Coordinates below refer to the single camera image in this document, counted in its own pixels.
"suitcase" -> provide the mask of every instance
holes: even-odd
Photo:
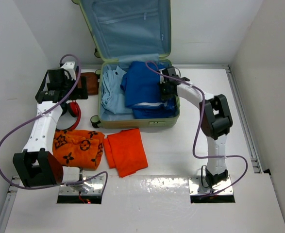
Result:
[[[169,0],[75,0],[89,27],[104,63],[99,84],[98,116],[94,127],[106,129],[171,127],[180,115],[180,101],[176,97],[176,114],[170,118],[126,119],[105,113],[101,105],[102,74],[120,66],[127,71],[132,61],[155,61],[166,67],[171,51],[171,23]]]

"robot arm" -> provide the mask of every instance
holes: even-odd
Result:
[[[38,102],[36,115],[42,117],[34,122],[31,135],[22,152],[13,156],[13,164],[25,187],[54,186],[64,182],[75,182],[80,178],[78,167],[63,167],[52,152],[54,133],[59,117],[63,113],[63,106],[59,105],[43,115],[72,88],[76,81],[74,67],[74,62],[67,62],[61,68],[48,70],[50,80],[47,84],[48,90],[43,90],[46,74],[36,95]],[[78,98],[80,94],[77,91],[73,92],[69,99]]]
[[[176,75],[174,67],[162,70],[167,76],[179,78]],[[188,100],[201,111],[202,95],[192,88],[189,79],[182,78],[190,85],[170,81],[168,78],[161,79],[159,83],[162,99],[169,99],[173,95]],[[233,125],[228,102],[224,95],[215,96],[204,92],[205,108],[201,129],[207,137],[208,156],[225,156],[225,143],[230,127]],[[225,164],[225,157],[208,158],[206,166],[206,182],[211,188],[213,185],[227,179],[228,170]]]

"red wire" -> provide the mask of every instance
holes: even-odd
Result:
[[[86,204],[85,201],[83,200],[83,198],[81,197],[81,193],[79,193],[79,199],[80,199],[84,204]]]

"suitcase lid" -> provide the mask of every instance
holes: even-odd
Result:
[[[170,0],[79,0],[79,5],[105,62],[157,61],[170,54]]]

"orange patterned towel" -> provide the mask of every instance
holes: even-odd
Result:
[[[59,130],[53,140],[53,155],[63,166],[97,169],[102,157],[104,134],[87,130]]]

